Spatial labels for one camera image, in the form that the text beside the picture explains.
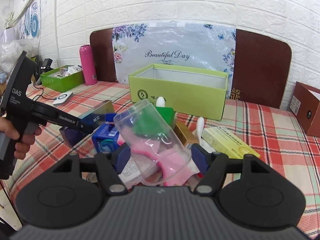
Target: screw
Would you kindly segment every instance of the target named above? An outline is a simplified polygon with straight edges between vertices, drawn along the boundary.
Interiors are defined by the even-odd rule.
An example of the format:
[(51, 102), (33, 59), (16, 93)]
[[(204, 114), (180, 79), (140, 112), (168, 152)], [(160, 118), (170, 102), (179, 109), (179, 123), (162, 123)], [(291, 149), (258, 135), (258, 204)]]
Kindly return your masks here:
[(121, 184), (113, 184), (109, 187), (109, 190), (113, 193), (120, 193), (125, 190), (125, 186)]
[(201, 193), (201, 194), (208, 194), (212, 191), (212, 187), (208, 186), (208, 185), (200, 185), (199, 187), (197, 187), (197, 192)]

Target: pink water bottle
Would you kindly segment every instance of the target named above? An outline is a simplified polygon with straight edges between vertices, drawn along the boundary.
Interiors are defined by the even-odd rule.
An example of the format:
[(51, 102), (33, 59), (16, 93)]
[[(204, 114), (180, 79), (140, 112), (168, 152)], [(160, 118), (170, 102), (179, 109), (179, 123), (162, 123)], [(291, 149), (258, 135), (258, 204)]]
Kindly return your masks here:
[(91, 46), (88, 44), (81, 46), (79, 53), (85, 84), (88, 86), (96, 84), (98, 80), (96, 69), (93, 63), (93, 54)]

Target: human hand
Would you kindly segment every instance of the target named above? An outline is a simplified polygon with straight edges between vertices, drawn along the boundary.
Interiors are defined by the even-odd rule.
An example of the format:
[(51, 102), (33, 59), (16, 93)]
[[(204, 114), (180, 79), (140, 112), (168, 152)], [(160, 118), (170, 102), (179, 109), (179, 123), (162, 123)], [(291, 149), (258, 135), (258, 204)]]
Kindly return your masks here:
[[(14, 128), (12, 123), (3, 117), (0, 117), (0, 132), (4, 132), (6, 136), (13, 140), (18, 140), (20, 137), (18, 131)], [(34, 134), (24, 135), (21, 142), (17, 142), (15, 145), (16, 150), (14, 152), (14, 156), (17, 159), (23, 160), (26, 157), (26, 153), (30, 150), (30, 146), (35, 143), (35, 136), (40, 135), (41, 132), (41, 128), (38, 127)]]

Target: clear plastic cup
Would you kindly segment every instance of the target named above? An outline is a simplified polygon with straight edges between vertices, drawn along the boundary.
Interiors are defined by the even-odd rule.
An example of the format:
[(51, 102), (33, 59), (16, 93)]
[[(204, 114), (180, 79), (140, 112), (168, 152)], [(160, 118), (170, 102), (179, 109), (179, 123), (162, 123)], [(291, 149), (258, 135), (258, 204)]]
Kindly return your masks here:
[(131, 149), (142, 183), (155, 186), (173, 178), (190, 161), (191, 153), (147, 99), (114, 117), (114, 123)]

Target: checkered bed sheet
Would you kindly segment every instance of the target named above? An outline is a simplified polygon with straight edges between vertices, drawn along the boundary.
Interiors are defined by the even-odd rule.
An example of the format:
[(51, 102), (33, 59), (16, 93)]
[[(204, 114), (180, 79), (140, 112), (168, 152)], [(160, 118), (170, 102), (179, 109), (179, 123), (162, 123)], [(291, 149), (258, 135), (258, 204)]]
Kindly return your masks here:
[[(79, 116), (104, 100), (112, 100), (115, 111), (119, 112), (131, 105), (129, 87), (119, 83), (98, 82), (94, 86), (81, 85), (72, 90), (74, 96), (59, 109)], [(30, 86), (30, 98), (40, 94)], [(60, 93), (44, 89), (46, 98), (54, 98)], [(51, 100), (39, 101), (52, 104)], [(196, 128), (197, 117), (178, 114), (190, 130)], [(310, 237), (319, 232), (320, 211), (320, 138), (306, 136), (294, 115), (279, 109), (226, 100), (223, 119), (206, 120), (205, 125), (223, 125), (250, 145), (260, 155), (261, 160), (295, 184), (305, 195), (307, 206), (299, 223), (299, 228)], [(16, 166), (13, 176), (4, 181), (12, 201), (19, 190), (35, 177), (54, 165), (66, 154), (77, 152), (81, 157), (95, 154), (91, 136), (88, 136), (73, 149), (68, 148), (61, 138), (59, 126), (48, 124), (24, 161)], [(239, 174), (229, 174), (226, 182), (239, 179)]]

